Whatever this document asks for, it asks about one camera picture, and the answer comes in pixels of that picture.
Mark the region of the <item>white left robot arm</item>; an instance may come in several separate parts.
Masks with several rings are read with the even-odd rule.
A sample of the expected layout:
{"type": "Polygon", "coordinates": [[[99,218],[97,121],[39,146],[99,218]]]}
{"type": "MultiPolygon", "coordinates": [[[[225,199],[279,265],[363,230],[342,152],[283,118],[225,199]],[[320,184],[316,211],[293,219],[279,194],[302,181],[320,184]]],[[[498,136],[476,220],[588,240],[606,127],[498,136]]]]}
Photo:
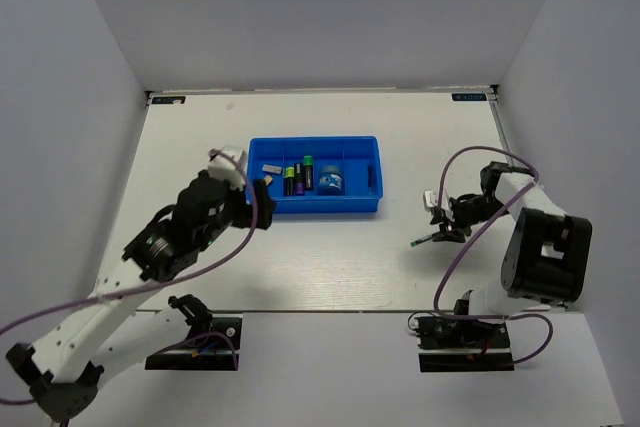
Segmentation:
{"type": "Polygon", "coordinates": [[[186,269],[228,228],[268,229],[275,207],[260,178],[248,183],[234,167],[200,171],[129,242],[91,295],[69,303],[71,315],[38,340],[7,351],[8,363],[28,386],[29,403],[64,425],[109,380],[148,357],[226,342],[208,307],[191,294],[169,297],[164,310],[124,340],[112,336],[157,291],[186,278],[186,269]]]}

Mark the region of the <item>green ink pen refill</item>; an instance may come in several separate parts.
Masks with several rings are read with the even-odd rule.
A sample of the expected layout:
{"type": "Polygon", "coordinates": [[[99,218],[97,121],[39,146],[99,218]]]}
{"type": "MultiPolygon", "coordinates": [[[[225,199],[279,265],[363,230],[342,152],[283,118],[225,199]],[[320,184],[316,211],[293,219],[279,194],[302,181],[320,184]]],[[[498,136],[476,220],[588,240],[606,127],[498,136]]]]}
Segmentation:
{"type": "Polygon", "coordinates": [[[416,240],[414,240],[414,241],[412,241],[410,243],[410,246],[411,247],[416,247],[418,245],[421,245],[421,244],[424,244],[426,242],[429,242],[429,241],[431,241],[433,239],[434,236],[435,236],[435,234],[429,234],[429,235],[426,235],[426,236],[421,237],[419,239],[416,239],[416,240]]]}

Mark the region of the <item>purple capped black highlighter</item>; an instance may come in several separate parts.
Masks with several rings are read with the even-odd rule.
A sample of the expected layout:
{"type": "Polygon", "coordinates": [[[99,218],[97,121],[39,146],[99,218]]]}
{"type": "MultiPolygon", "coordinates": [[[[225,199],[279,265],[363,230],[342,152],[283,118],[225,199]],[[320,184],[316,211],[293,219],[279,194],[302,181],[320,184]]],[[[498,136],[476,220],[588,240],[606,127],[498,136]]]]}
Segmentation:
{"type": "Polygon", "coordinates": [[[296,196],[305,194],[304,169],[300,162],[294,164],[294,194],[296,196]]]}

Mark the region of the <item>blue ink pen refill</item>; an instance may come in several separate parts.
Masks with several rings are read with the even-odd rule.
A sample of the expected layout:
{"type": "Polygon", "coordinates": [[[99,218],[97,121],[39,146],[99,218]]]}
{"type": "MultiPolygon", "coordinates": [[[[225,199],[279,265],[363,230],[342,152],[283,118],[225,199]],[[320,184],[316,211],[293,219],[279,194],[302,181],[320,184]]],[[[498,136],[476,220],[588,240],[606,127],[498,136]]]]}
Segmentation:
{"type": "Polygon", "coordinates": [[[373,182],[374,181],[374,168],[372,165],[367,166],[367,192],[368,195],[374,195],[373,182]]]}

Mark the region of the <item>yellow capped black highlighter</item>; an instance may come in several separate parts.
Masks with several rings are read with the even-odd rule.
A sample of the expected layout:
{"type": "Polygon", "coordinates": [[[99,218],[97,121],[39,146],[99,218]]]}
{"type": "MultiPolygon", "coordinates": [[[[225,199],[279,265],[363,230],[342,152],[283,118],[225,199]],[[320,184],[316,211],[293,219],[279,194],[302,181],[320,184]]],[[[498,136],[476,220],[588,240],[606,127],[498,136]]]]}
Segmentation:
{"type": "Polygon", "coordinates": [[[289,166],[285,169],[283,188],[285,196],[293,196],[295,191],[295,168],[289,166]]]}

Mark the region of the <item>grey white eraser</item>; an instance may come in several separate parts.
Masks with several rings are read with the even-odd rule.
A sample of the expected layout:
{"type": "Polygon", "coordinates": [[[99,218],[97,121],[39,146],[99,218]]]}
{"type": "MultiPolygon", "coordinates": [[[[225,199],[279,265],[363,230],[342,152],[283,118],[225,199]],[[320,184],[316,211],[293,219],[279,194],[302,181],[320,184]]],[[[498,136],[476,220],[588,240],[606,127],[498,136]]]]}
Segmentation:
{"type": "Polygon", "coordinates": [[[283,168],[277,165],[264,164],[262,166],[262,171],[267,174],[281,175],[283,168]]]}

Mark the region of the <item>blue labelled round jar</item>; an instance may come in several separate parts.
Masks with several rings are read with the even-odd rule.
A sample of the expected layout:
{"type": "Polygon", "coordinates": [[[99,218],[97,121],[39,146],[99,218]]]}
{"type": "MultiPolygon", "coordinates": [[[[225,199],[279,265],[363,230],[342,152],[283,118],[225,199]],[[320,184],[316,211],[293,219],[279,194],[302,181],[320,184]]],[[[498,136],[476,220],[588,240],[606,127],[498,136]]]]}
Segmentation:
{"type": "Polygon", "coordinates": [[[317,193],[324,196],[342,195],[343,183],[341,169],[336,165],[326,165],[319,173],[317,193]]]}

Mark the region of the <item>green capped black highlighter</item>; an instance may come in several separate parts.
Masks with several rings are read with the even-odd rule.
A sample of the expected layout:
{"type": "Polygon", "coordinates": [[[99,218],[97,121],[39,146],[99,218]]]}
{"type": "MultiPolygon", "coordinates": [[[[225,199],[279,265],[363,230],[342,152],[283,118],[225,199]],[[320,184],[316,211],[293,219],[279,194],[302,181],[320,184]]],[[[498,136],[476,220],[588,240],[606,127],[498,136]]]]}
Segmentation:
{"type": "Polygon", "coordinates": [[[304,187],[306,191],[314,190],[314,158],[311,155],[305,155],[303,157],[303,174],[304,174],[304,187]]]}

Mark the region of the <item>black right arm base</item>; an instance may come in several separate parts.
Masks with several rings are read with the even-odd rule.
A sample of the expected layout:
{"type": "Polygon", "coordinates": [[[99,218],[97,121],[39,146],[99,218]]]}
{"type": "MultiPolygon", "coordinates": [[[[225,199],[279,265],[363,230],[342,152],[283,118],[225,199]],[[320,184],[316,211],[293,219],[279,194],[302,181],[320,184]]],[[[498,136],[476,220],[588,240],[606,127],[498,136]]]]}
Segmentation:
{"type": "Polygon", "coordinates": [[[421,373],[513,371],[511,342],[505,323],[452,320],[432,312],[407,319],[418,339],[421,373]]]}

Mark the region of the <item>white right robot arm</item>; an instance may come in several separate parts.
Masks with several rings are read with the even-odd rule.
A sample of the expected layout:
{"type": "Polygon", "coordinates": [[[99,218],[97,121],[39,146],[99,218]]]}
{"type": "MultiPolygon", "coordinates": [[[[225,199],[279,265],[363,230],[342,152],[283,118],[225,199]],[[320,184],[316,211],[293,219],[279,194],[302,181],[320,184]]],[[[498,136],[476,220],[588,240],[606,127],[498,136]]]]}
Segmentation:
{"type": "Polygon", "coordinates": [[[472,346],[496,323],[520,312],[556,307],[579,299],[584,287],[593,227],[558,207],[531,168],[492,162],[480,173],[481,192],[451,198],[425,191],[425,210],[438,227],[433,242],[471,245],[472,228],[482,233],[492,220],[510,216],[515,227],[502,258],[500,278],[470,290],[456,302],[453,337],[472,346]]]}

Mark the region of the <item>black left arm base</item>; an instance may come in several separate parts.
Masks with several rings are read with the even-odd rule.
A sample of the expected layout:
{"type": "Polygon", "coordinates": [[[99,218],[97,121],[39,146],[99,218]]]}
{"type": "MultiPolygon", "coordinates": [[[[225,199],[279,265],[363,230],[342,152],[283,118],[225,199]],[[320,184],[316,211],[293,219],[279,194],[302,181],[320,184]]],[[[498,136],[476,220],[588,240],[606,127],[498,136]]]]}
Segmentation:
{"type": "Polygon", "coordinates": [[[238,370],[243,315],[214,315],[208,327],[186,341],[148,357],[147,371],[234,372],[238,370]]]}

